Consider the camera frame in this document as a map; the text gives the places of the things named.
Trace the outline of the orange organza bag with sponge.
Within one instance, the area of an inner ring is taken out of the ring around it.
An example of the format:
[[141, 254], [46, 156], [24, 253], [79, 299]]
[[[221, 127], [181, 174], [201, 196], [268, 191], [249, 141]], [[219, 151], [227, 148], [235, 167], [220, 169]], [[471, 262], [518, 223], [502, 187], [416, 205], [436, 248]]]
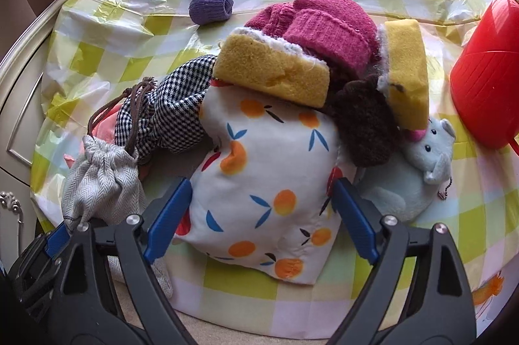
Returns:
[[481, 305], [487, 302], [491, 297], [498, 296], [501, 293], [503, 282], [504, 277], [498, 272], [485, 284], [472, 292], [473, 304]]

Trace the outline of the red plastic thermos jug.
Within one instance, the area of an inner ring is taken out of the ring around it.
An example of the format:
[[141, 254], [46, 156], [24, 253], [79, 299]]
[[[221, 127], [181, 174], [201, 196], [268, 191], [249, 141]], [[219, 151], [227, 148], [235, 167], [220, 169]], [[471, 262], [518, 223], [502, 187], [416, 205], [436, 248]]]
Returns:
[[450, 93], [484, 147], [518, 151], [518, 0], [493, 0], [450, 73]]

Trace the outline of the cream carved cabinet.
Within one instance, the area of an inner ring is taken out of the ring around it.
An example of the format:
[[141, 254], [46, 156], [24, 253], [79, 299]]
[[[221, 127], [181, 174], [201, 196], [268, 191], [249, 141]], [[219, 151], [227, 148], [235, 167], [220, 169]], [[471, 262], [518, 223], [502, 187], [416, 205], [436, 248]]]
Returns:
[[14, 42], [1, 62], [1, 263], [18, 259], [35, 236], [30, 197], [35, 142], [44, 121], [41, 81], [50, 37], [67, 0], [54, 0]]

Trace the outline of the dark brown knitted cuff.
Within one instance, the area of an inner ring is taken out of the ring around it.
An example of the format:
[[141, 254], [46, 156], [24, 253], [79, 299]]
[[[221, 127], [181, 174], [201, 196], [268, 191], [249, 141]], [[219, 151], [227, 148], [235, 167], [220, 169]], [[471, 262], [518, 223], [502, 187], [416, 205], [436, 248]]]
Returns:
[[401, 142], [396, 119], [377, 81], [374, 75], [363, 80], [334, 77], [328, 89], [326, 109], [358, 167], [387, 163]]

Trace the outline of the green checked plastic tablecloth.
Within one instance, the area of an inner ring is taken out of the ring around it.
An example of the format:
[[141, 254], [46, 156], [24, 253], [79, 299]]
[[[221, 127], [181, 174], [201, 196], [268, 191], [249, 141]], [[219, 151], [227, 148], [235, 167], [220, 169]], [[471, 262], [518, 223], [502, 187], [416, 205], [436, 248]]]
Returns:
[[[36, 141], [31, 192], [45, 230], [62, 222], [69, 172], [93, 112], [145, 77], [160, 79], [188, 60], [217, 54], [234, 28], [262, 8], [291, 0], [233, 0], [227, 21], [200, 26], [191, 0], [67, 0], [50, 38], [43, 74], [45, 119]], [[498, 272], [501, 293], [476, 305], [477, 326], [493, 325], [518, 282], [518, 158], [509, 149], [475, 144], [450, 99], [450, 69], [491, 0], [354, 0], [375, 21], [411, 18], [420, 24], [428, 60], [431, 113], [456, 132], [452, 176], [445, 199], [416, 220], [445, 223], [456, 241], [473, 290]], [[213, 150], [157, 154], [143, 187], [163, 194], [175, 176], [189, 176]], [[338, 327], [364, 285], [370, 267], [340, 225], [318, 279], [285, 282], [254, 268], [220, 262], [177, 238], [165, 257], [174, 309], [247, 333], [325, 339]]]

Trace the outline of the black white houndstooth pouch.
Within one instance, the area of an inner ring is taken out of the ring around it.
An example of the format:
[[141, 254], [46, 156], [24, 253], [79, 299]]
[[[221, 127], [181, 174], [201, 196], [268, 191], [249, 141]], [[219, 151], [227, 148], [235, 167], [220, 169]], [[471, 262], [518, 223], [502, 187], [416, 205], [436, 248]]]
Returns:
[[181, 154], [203, 140], [199, 111], [215, 61], [215, 55], [188, 60], [145, 93], [135, 140], [139, 160], [145, 162], [158, 149]]

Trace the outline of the yellow sponge wedge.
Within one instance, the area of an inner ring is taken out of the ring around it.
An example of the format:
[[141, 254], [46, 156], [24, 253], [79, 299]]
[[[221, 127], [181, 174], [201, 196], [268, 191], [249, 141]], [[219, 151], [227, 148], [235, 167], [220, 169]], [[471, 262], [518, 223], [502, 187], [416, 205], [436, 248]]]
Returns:
[[383, 93], [401, 129], [428, 126], [428, 66], [420, 25], [414, 19], [386, 21], [379, 26], [380, 75]]

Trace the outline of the magenta knitted mitten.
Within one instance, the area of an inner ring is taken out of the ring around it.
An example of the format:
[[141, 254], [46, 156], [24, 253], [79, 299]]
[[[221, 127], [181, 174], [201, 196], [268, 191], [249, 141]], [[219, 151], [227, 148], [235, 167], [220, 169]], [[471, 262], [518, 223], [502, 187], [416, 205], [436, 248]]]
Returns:
[[377, 57], [377, 26], [353, 0], [275, 3], [246, 27], [301, 46], [314, 56], [361, 76]]

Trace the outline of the yellow sponge block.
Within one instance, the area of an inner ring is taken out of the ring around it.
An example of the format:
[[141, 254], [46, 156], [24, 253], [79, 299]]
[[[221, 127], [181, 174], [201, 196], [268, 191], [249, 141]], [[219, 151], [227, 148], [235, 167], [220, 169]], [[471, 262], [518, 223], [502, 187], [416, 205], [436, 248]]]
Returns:
[[327, 64], [301, 46], [259, 30], [238, 27], [221, 45], [213, 77], [311, 108], [325, 105]]

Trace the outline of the white fruit print pouch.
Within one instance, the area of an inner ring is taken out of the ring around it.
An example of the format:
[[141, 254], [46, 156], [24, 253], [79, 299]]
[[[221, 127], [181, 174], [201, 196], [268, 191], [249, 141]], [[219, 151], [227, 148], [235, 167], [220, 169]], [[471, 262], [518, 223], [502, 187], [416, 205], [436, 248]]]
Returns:
[[192, 175], [176, 238], [220, 262], [315, 283], [341, 224], [332, 181], [356, 172], [331, 118], [213, 84], [200, 121], [214, 148]]

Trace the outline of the grey herringbone drawstring pouch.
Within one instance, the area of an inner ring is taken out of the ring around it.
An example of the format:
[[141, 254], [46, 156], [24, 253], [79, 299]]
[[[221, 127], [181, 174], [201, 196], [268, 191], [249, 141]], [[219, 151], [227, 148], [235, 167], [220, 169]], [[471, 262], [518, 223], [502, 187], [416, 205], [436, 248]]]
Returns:
[[[145, 210], [145, 194], [139, 180], [136, 137], [145, 94], [155, 87], [145, 78], [96, 110], [83, 137], [84, 151], [78, 155], [65, 181], [62, 196], [63, 223], [68, 234], [97, 218], [117, 225]], [[121, 100], [129, 99], [129, 138], [122, 145], [93, 135], [94, 128]]]

